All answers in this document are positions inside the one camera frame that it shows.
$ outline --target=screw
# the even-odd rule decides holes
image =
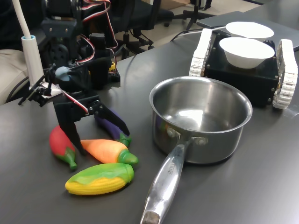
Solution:
[[[167,129],[167,134],[171,138],[174,138],[176,136],[175,130],[173,130],[172,128]]]
[[[203,137],[195,138],[195,144],[198,146],[204,146],[207,143],[207,139]]]

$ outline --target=black box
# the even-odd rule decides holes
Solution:
[[[216,35],[206,62],[204,76],[223,81],[239,89],[253,106],[263,107],[271,104],[278,84],[276,57],[264,60],[254,69],[237,68],[229,64],[224,50],[219,45],[219,41],[223,38],[227,36]],[[275,49],[274,42],[266,44]]]

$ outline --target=pot rim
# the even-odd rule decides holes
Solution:
[[[163,117],[155,108],[154,106],[154,102],[153,102],[153,98],[154,98],[154,95],[155,93],[164,85],[166,85],[167,83],[169,82],[173,82],[174,80],[180,80],[180,79],[191,79],[191,80],[197,80],[197,81],[203,81],[203,82],[214,82],[214,83],[218,83],[218,84],[221,84],[221,85],[224,85],[224,86],[227,86],[228,88],[236,91],[236,93],[241,97],[243,98],[244,102],[246,103],[246,106],[247,106],[247,109],[248,109],[248,114],[247,114],[247,117],[246,119],[241,123],[239,124],[238,126],[236,127],[233,127],[231,129],[228,129],[228,130],[224,130],[224,131],[217,131],[217,132],[204,132],[204,131],[196,131],[196,130],[192,130],[192,129],[188,129],[188,128],[182,128],[180,126],[177,126],[176,124],[170,122],[169,120],[167,120],[165,117]],[[192,77],[192,76],[181,76],[181,77],[175,77],[175,78],[169,78],[169,79],[166,79],[160,83],[158,83],[150,92],[149,94],[149,102],[150,102],[150,105],[151,105],[151,108],[153,109],[153,111],[159,116],[161,117],[165,122],[171,124],[172,126],[174,127],[177,127],[179,129],[182,129],[184,131],[189,131],[189,132],[196,132],[196,133],[207,133],[207,134],[211,134],[211,133],[227,133],[227,132],[231,132],[231,131],[234,131],[236,129],[239,129],[240,127],[243,127],[251,118],[252,116],[252,105],[251,105],[251,102],[249,101],[249,99],[244,95],[244,93],[242,93],[240,90],[238,90],[237,88],[227,84],[227,83],[224,83],[222,81],[219,81],[219,80],[216,80],[216,79],[212,79],[212,78],[205,78],[205,77]]]

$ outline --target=table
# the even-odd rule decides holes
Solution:
[[[199,41],[192,34],[118,63],[121,87],[100,93],[127,123],[130,151],[140,164],[122,191],[104,196],[69,195],[74,174],[51,155],[48,137],[57,125],[52,104],[0,106],[1,224],[138,224],[151,182],[165,155],[151,139],[150,90],[188,74]],[[186,164],[164,224],[297,224],[299,215],[299,93],[283,112],[254,108],[234,155],[216,166]],[[82,139],[105,138],[92,116],[77,123]],[[78,170],[97,164],[77,155]]]
[[[298,9],[299,1],[297,0],[273,0],[249,10],[245,14],[299,30]]]

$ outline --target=pot handle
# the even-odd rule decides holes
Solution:
[[[164,160],[153,181],[140,224],[160,224],[174,198],[190,141],[179,142]]]

